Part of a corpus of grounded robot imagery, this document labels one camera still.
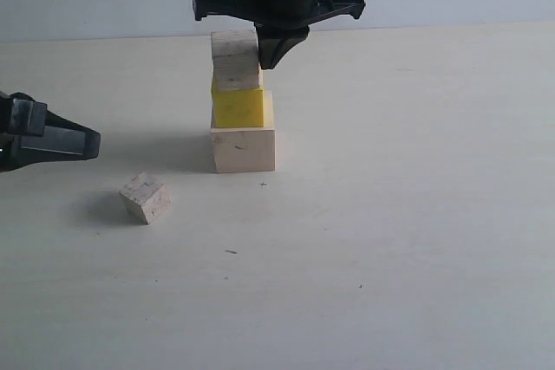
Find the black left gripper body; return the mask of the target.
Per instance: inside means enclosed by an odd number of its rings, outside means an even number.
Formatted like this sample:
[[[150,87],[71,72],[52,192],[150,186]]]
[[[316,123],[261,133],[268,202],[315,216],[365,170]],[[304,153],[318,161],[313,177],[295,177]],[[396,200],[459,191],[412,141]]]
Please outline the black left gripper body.
[[[25,93],[1,93],[1,172],[21,166],[16,161],[23,137],[42,137],[48,106]]]

